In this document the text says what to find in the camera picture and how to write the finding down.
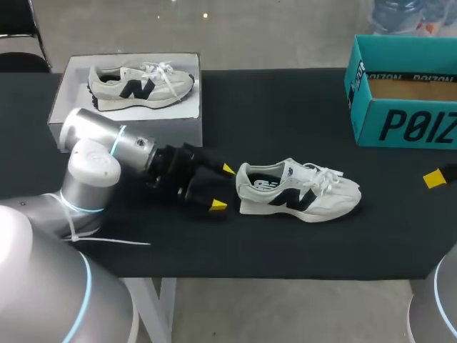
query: white sneaker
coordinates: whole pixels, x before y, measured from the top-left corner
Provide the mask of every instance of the white sneaker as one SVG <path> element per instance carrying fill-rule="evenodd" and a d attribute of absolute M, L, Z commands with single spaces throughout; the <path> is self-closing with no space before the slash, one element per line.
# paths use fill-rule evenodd
<path fill-rule="evenodd" d="M 193 86 L 192 75 L 173 70 L 168 62 L 115 69 L 93 66 L 89 73 L 89 89 L 99 111 L 132 106 L 161 109 L 180 102 Z"/>
<path fill-rule="evenodd" d="M 324 222 L 349 213 L 362 197 L 358 184 L 340 171 L 293 159 L 273 166 L 243 163 L 236 175 L 242 214 L 289 213 Z"/>

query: n logo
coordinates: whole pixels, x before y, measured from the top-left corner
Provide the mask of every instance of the n logo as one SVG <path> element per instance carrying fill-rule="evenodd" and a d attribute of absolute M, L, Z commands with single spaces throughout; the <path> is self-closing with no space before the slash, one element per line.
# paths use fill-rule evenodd
<path fill-rule="evenodd" d="M 130 80 L 127 82 L 119 96 L 121 98 L 128 99 L 128 97 L 133 93 L 135 99 L 147 100 L 149 98 L 149 94 L 151 94 L 155 87 L 156 85 L 151 81 L 151 79 L 148 79 L 144 88 L 141 84 L 141 80 Z"/>
<path fill-rule="evenodd" d="M 275 199 L 271 200 L 270 205 L 281 206 L 286 204 L 286 207 L 289 209 L 295 209 L 296 211 L 303 212 L 313 203 L 315 199 L 316 195 L 314 195 L 313 191 L 310 189 L 303 196 L 303 199 L 300 200 L 300 190 L 290 188 L 286 189 Z"/>

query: black table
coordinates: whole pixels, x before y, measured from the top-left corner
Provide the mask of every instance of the black table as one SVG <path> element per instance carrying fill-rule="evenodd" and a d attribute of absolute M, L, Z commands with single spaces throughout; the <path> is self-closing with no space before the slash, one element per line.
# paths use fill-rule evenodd
<path fill-rule="evenodd" d="M 144 188 L 128 179 L 98 236 L 151 246 L 79 242 L 77 249 L 119 277 L 425 277 L 457 240 L 457 185 L 428 190 L 422 176 L 457 153 L 357 147 L 343 75 L 205 71 L 204 144 L 234 169 L 292 157 L 343 171 L 361 185 L 358 213 L 320 224 L 284 215 L 194 216 L 145 202 Z M 0 198 L 55 191 L 68 159 L 46 126 L 59 76 L 0 78 Z"/>

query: table leg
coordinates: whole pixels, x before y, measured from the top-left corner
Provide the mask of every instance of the table leg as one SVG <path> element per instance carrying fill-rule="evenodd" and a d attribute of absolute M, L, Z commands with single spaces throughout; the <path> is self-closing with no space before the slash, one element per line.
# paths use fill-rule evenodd
<path fill-rule="evenodd" d="M 151 341 L 171 343 L 176 279 L 162 279 L 160 298 L 152 279 L 128 278 L 124 282 L 134 298 Z"/>

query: sneaker sole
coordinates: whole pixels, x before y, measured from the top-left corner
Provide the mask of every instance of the sneaker sole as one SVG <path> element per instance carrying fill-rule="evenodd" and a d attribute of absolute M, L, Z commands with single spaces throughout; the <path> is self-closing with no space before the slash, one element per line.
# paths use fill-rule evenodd
<path fill-rule="evenodd" d="M 92 95 L 92 104 L 94 107 L 100 112 L 106 111 L 118 111 L 120 109 L 129 109 L 131 107 L 148 107 L 150 109 L 165 109 L 166 107 L 173 106 L 180 102 L 183 102 L 185 99 L 189 97 L 189 94 L 194 89 L 194 83 L 192 87 L 189 89 L 187 93 L 185 93 L 179 100 L 176 98 L 170 98 L 166 100 L 144 100 L 144 99 L 117 99 L 117 100 L 101 100 L 97 99 L 92 93 L 91 87 L 87 84 L 87 89 L 89 93 Z"/>
<path fill-rule="evenodd" d="M 287 213 L 291 214 L 300 220 L 308 223 L 318 223 L 318 222 L 327 222 L 328 220 L 336 219 L 344 216 L 351 212 L 354 208 L 349 210 L 344 210 L 342 212 L 336 212 L 329 216 L 316 216 L 315 214 L 307 214 L 295 209 L 289 209 L 287 207 L 267 205 L 267 204 L 257 204 L 255 202 L 249 202 L 246 200 L 241 200 L 240 213 L 241 214 L 257 214 L 257 215 L 268 215 L 276 213 Z"/>

